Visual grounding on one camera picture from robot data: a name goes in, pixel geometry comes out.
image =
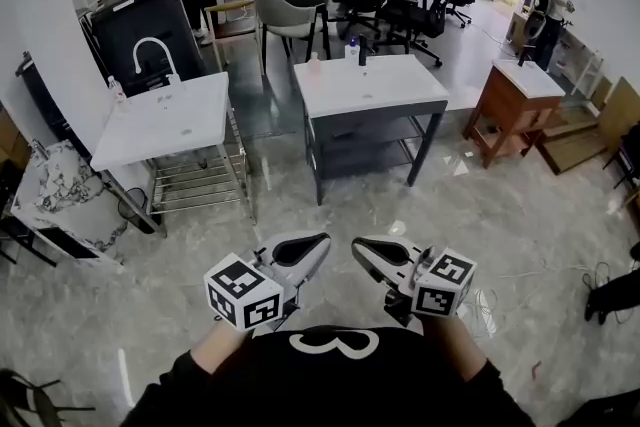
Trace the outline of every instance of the white cube marker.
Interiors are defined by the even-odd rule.
[[[445,249],[416,282],[411,311],[418,315],[455,316],[469,292],[477,265]]]
[[[204,275],[209,306],[238,331],[282,317],[283,288],[235,253]]]

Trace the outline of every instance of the white countertop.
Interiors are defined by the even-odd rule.
[[[529,99],[566,95],[564,89],[533,61],[525,61],[522,67],[518,66],[518,61],[506,59],[493,61],[493,65]]]
[[[224,142],[229,75],[217,73],[129,98],[111,113],[91,167],[103,171]]]
[[[334,59],[294,66],[307,112],[312,118],[398,105],[447,100],[449,93],[414,55],[367,58],[367,66]]]

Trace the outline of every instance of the marble floor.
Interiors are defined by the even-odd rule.
[[[473,16],[474,25],[462,31],[453,24],[433,42],[445,61],[435,73],[450,91],[475,94],[502,52],[492,38],[499,41],[506,25],[480,17],[476,26]],[[117,425],[145,385],[212,326],[202,276],[229,252],[241,254],[279,232],[326,230],[332,252],[303,287],[303,309],[285,328],[394,325],[382,309],[384,287],[358,266],[350,242],[395,230],[478,262],[463,320],[537,425],[555,425],[584,400],[638,386],[640,315],[623,325],[609,318],[603,327],[583,320],[584,269],[606,261],[613,277],[627,272],[638,241],[630,215],[611,212],[624,194],[612,190],[615,166],[602,171],[603,159],[595,159],[556,177],[534,150],[485,170],[473,143],[460,136],[468,116],[461,110],[445,117],[413,188],[404,184],[403,166],[327,182],[317,207],[300,98],[277,43],[269,46],[269,83],[259,80],[257,62],[255,70],[229,70],[255,170],[257,226],[240,207],[222,206],[166,216],[166,239],[129,230],[122,267],[61,260],[51,269],[25,252],[16,266],[0,260],[0,366],[35,382],[61,378],[64,386],[51,389],[57,403],[98,408],[67,414],[72,424]],[[250,44],[238,45],[230,60],[250,51]]]

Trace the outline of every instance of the gooseneck faucet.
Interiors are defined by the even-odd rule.
[[[171,66],[172,75],[167,75],[169,77],[169,82],[173,83],[174,81],[180,82],[180,75],[176,71],[176,66],[173,64],[173,57],[171,57],[171,52],[169,52],[169,48],[162,41],[157,38],[142,38],[140,41],[136,43],[136,46],[133,47],[133,62],[136,64],[136,74],[142,73],[142,68],[140,68],[140,63],[138,61],[138,48],[143,43],[156,43],[162,47],[162,49],[167,54],[167,59],[169,59],[169,65]]]

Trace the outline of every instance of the black shirt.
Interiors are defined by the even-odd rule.
[[[248,340],[213,375],[184,354],[160,384],[147,387],[123,426],[214,425],[227,418],[234,425],[326,424],[354,415],[429,426],[533,426],[491,363],[464,383],[416,333],[331,327]]]

